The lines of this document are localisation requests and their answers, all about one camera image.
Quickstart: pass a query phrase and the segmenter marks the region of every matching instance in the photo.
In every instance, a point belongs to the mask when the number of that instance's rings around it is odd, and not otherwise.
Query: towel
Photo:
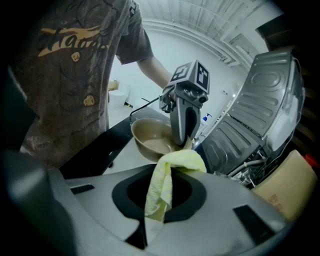
[[[183,149],[161,157],[153,171],[146,195],[145,217],[163,222],[165,213],[172,208],[171,168],[183,173],[188,171],[207,172],[201,156],[191,149]]]

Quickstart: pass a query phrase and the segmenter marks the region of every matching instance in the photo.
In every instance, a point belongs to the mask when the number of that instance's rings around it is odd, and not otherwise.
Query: bowl
[[[157,162],[163,155],[191,149],[191,143],[179,147],[172,136],[168,122],[155,118],[142,118],[133,122],[131,132],[140,153],[147,159]]]

